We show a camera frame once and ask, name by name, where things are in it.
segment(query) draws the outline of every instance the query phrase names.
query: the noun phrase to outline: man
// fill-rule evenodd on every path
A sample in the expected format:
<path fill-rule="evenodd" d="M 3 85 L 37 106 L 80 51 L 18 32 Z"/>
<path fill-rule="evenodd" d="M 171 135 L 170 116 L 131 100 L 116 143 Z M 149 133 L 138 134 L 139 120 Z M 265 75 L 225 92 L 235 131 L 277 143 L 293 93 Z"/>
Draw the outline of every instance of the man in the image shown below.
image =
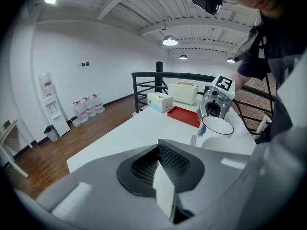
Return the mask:
<path fill-rule="evenodd" d="M 276 80 L 276 90 L 291 74 L 300 60 L 307 46 L 307 37 L 304 29 L 300 28 L 297 20 L 304 17 L 304 11 L 299 2 L 304 0 L 206 0 L 203 8 L 215 14 L 217 4 L 228 2 L 259 9 L 262 21 L 271 27 L 266 35 L 264 46 L 265 62 L 262 65 L 257 56 L 243 60 L 235 74 L 230 78 L 236 81 L 236 90 L 240 89 L 250 78 L 263 80 L 265 74 L 271 72 Z M 306 95 L 306 90 L 298 90 Z M 274 114 L 271 125 L 256 140 L 256 143 L 268 142 L 277 134 L 292 126 L 291 119 L 278 96 L 275 98 Z"/>

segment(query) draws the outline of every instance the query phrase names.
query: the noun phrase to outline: ceiling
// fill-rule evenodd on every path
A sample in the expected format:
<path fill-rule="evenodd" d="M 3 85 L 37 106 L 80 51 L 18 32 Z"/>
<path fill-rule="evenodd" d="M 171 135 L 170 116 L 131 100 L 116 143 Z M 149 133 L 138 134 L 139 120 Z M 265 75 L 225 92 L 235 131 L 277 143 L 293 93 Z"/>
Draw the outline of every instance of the ceiling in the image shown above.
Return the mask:
<path fill-rule="evenodd" d="M 252 9 L 224 4 L 212 16 L 192 0 L 57 0 L 57 6 L 86 9 L 94 12 L 98 21 L 111 13 L 133 26 L 139 36 L 154 38 L 160 45 L 165 36 L 173 35 L 178 45 L 161 45 L 172 56 L 189 51 L 195 56 L 225 58 L 246 41 L 256 20 Z"/>

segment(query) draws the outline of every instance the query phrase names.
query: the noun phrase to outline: plastic water jug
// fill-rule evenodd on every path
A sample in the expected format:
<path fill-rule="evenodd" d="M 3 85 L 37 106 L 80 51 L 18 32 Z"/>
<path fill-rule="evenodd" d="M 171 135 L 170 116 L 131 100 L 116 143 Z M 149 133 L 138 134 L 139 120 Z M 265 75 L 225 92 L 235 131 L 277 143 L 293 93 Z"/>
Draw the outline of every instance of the plastic water jug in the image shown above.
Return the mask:
<path fill-rule="evenodd" d="M 105 110 L 105 108 L 104 108 L 104 105 L 102 104 L 101 99 L 98 97 L 97 94 L 92 94 L 92 96 L 93 96 L 93 103 L 94 103 L 96 112 L 102 113 Z"/>
<path fill-rule="evenodd" d="M 74 112 L 76 116 L 80 119 L 81 123 L 85 123 L 88 120 L 88 116 L 86 114 L 86 110 L 80 101 L 74 102 L 75 105 Z"/>
<path fill-rule="evenodd" d="M 93 117 L 96 115 L 96 110 L 94 107 L 94 103 L 89 98 L 89 96 L 83 98 L 83 105 L 86 109 L 87 115 L 89 117 Z"/>

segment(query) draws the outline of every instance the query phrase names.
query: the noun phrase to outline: railing post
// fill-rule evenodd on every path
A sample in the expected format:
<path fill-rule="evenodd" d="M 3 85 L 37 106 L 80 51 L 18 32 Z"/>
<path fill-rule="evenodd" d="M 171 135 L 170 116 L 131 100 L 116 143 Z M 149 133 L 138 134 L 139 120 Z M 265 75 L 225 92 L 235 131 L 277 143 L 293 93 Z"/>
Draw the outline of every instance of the railing post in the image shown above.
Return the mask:
<path fill-rule="evenodd" d="M 138 91 L 136 86 L 136 76 L 132 76 L 133 80 L 133 93 L 134 93 L 134 104 L 135 104 L 135 111 L 139 113 L 139 104 L 138 104 Z"/>
<path fill-rule="evenodd" d="M 157 61 L 156 65 L 157 65 L 157 72 L 163 72 L 163 62 Z M 154 84 L 155 86 L 162 86 L 162 77 L 155 77 Z M 162 89 L 159 88 L 155 88 L 154 91 L 162 93 Z"/>

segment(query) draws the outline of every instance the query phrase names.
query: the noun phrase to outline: black t-shirt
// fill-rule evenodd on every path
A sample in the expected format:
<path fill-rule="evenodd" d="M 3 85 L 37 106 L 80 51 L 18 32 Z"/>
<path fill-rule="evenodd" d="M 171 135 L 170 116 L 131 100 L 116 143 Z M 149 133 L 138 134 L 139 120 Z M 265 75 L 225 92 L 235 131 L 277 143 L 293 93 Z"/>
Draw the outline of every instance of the black t-shirt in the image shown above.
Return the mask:
<path fill-rule="evenodd" d="M 243 76 L 260 80 L 263 80 L 265 74 L 271 72 L 276 80 L 276 90 L 278 90 L 291 74 L 306 49 L 306 32 L 301 27 L 302 24 L 295 21 L 290 13 L 285 13 L 275 20 L 263 18 L 263 21 L 271 27 L 270 32 L 266 35 L 264 46 L 264 55 L 267 62 L 267 64 L 264 64 L 265 68 L 258 58 L 250 57 L 242 61 L 237 71 Z M 270 141 L 291 126 L 289 114 L 277 95 L 272 124 L 262 134 L 258 143 Z"/>

